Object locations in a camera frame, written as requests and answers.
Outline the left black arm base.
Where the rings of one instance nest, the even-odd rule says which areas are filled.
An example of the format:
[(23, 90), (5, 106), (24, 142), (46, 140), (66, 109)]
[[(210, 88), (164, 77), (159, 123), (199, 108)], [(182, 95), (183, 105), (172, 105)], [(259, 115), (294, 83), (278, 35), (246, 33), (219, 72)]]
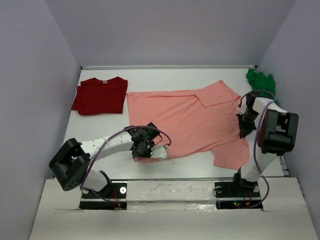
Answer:
[(108, 180), (106, 190), (97, 192), (85, 190), (81, 194), (79, 208), (81, 210), (124, 211), (127, 209), (128, 182)]

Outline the pink polo shirt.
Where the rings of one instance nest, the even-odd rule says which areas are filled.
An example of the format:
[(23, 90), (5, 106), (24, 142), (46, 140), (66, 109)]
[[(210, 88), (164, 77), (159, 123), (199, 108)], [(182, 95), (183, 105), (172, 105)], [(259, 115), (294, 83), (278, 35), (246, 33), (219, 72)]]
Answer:
[(129, 92), (129, 123), (165, 132), (169, 159), (211, 151), (215, 166), (238, 170), (250, 159), (249, 143), (240, 138), (240, 99), (222, 80), (201, 89)]

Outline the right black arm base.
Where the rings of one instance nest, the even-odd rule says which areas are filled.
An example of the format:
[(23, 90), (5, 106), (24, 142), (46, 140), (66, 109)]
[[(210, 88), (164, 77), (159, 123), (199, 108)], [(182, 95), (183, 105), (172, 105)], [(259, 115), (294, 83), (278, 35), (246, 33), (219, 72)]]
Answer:
[(216, 181), (212, 193), (218, 210), (263, 209), (258, 183), (242, 178), (241, 170), (232, 180)]

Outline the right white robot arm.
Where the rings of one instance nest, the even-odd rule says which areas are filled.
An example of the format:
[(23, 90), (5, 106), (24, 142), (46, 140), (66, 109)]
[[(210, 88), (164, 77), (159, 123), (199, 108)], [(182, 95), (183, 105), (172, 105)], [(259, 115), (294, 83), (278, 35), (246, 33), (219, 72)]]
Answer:
[(266, 168), (277, 158), (291, 152), (296, 143), (299, 116), (280, 108), (273, 93), (252, 90), (246, 93), (246, 109), (237, 115), (240, 138), (253, 131), (252, 157), (234, 174), (230, 190), (235, 196), (253, 191)]

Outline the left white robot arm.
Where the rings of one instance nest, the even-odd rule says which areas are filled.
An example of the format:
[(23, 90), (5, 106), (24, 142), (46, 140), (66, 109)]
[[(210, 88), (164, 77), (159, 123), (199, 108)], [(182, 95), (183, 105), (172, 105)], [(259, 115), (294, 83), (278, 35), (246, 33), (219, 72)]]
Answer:
[(153, 124), (128, 126), (111, 135), (89, 141), (68, 139), (57, 151), (48, 166), (64, 191), (77, 187), (93, 190), (104, 198), (110, 194), (111, 180), (93, 165), (108, 156), (130, 152), (133, 158), (150, 158), (154, 139), (161, 131)]

